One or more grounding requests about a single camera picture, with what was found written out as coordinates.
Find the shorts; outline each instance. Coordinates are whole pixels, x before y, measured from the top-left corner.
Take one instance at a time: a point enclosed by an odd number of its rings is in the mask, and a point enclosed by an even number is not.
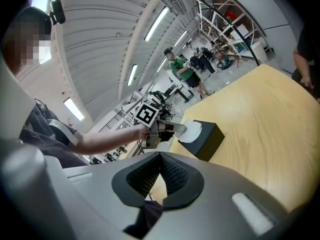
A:
[[[199,82],[201,82],[199,76],[195,72],[187,79],[185,82],[190,86],[191,88],[196,88],[199,86]]]

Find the ceiling light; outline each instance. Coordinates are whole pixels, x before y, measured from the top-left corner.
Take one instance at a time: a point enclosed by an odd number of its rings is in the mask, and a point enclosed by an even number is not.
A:
[[[180,38],[178,39],[178,41],[175,42],[175,44],[173,45],[173,47],[175,47],[180,41],[181,39],[184,37],[184,35],[187,33],[187,31],[184,31],[183,34],[180,36]]]
[[[159,72],[159,70],[161,69],[161,67],[165,64],[166,60],[167,60],[167,59],[165,58],[164,61],[162,61],[160,67],[159,67],[158,70],[157,70],[157,72]]]
[[[137,67],[138,67],[137,64],[134,64],[134,65],[132,66],[131,75],[130,75],[129,81],[128,81],[128,86],[132,84],[132,81],[133,81],[133,79],[134,79],[134,76],[135,76]]]
[[[71,98],[67,98],[63,103],[71,111],[71,113],[74,114],[76,118],[78,118],[79,121],[85,118]]]
[[[151,28],[149,29],[148,33],[146,34],[145,41],[149,41],[152,34],[155,32],[156,28],[158,27],[159,23],[163,19],[163,17],[166,15],[166,13],[169,11],[168,7],[164,7],[159,16],[155,19],[154,23],[152,24]]]

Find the tissue box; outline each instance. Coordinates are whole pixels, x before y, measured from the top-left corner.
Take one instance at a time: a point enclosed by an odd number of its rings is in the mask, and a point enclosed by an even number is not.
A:
[[[191,143],[181,142],[180,140],[178,142],[195,157],[208,162],[225,136],[214,122],[194,121],[202,124],[202,131],[199,137]]]

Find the red object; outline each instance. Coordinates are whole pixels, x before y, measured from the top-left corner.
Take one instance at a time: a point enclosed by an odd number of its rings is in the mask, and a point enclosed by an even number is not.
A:
[[[237,16],[234,15],[234,13],[231,12],[231,11],[227,11],[227,12],[225,13],[225,17],[226,17],[226,18],[230,18],[230,19],[233,20],[233,21],[237,18]]]

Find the green shirt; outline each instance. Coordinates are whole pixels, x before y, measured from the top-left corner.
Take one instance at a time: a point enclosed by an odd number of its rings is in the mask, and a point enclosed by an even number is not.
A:
[[[183,69],[184,68],[184,64],[186,62],[180,58],[180,57],[175,57],[174,59],[170,60],[170,68],[172,70],[172,72],[174,74],[176,74],[178,72],[178,70]],[[188,68],[186,71],[184,71],[183,73],[180,74],[181,78],[183,80],[187,80],[189,77],[191,77],[191,75],[193,74],[193,70]]]

